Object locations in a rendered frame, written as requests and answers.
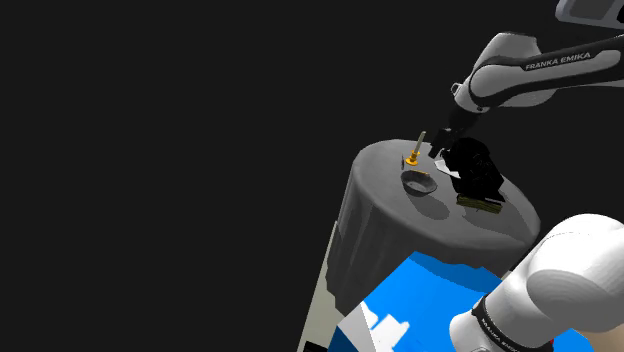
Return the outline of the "black bulky object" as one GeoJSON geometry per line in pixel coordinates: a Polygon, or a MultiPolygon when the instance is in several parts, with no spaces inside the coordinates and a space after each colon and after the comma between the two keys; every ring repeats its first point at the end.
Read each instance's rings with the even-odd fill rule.
{"type": "Polygon", "coordinates": [[[471,137],[460,138],[450,149],[443,150],[441,156],[447,168],[459,174],[459,178],[452,180],[458,194],[471,199],[504,202],[499,192],[504,178],[483,142],[471,137]]]}

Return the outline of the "dark grey bowl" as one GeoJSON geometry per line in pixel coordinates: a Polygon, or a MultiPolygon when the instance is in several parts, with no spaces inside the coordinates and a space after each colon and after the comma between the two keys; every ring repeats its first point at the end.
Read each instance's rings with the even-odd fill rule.
{"type": "Polygon", "coordinates": [[[429,173],[419,170],[405,170],[401,173],[400,179],[404,190],[409,194],[426,195],[438,188],[429,173]]]}

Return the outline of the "white paper sheet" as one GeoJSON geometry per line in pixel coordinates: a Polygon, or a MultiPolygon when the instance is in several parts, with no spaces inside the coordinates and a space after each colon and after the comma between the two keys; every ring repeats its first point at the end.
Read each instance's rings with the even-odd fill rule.
{"type": "Polygon", "coordinates": [[[459,179],[459,178],[460,178],[460,175],[459,175],[459,173],[458,173],[457,171],[451,171],[451,170],[448,168],[448,166],[446,165],[446,162],[445,162],[445,160],[444,160],[444,159],[439,159],[439,160],[436,160],[436,161],[434,162],[434,164],[435,164],[436,168],[437,168],[439,171],[441,171],[441,172],[443,172],[443,173],[445,173],[445,174],[447,174],[447,175],[450,175],[450,176],[452,176],[452,177],[455,177],[455,178],[457,178],[457,179],[459,179]]]}

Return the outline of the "round grey clothed table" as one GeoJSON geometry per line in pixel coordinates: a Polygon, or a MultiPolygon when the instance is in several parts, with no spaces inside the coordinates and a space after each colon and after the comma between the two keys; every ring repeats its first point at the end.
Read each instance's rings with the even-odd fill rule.
{"type": "Polygon", "coordinates": [[[448,264],[483,267],[498,277],[511,271],[538,240],[540,219],[511,181],[499,189],[499,214],[456,204],[449,175],[439,171],[423,142],[418,164],[405,163],[415,141],[393,139],[363,148],[350,170],[327,258],[327,290],[347,315],[413,252],[448,264]],[[400,175],[429,173],[438,188],[409,194],[400,175]]]}

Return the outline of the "yellow candle holder with candle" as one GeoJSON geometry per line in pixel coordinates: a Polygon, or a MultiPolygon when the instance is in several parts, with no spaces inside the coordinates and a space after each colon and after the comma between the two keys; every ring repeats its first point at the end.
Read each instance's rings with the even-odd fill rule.
{"type": "Polygon", "coordinates": [[[418,156],[420,155],[420,147],[424,141],[425,136],[426,136],[426,131],[423,130],[417,139],[414,149],[410,152],[410,156],[404,159],[406,164],[410,166],[416,166],[418,164],[418,156]]]}

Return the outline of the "olive green flat book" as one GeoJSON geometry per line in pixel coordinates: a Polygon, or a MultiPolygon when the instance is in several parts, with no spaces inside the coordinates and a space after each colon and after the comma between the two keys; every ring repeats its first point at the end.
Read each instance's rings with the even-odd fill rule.
{"type": "Polygon", "coordinates": [[[502,204],[487,199],[471,198],[463,194],[458,194],[456,204],[464,207],[483,210],[493,214],[499,214],[502,210],[502,204]]]}

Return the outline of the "blue and white robot stand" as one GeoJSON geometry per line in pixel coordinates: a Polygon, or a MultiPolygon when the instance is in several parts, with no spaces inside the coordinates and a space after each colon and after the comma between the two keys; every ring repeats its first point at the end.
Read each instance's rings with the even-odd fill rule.
{"type": "Polygon", "coordinates": [[[594,352],[538,309],[529,282],[415,252],[337,325],[328,352],[594,352]]]}

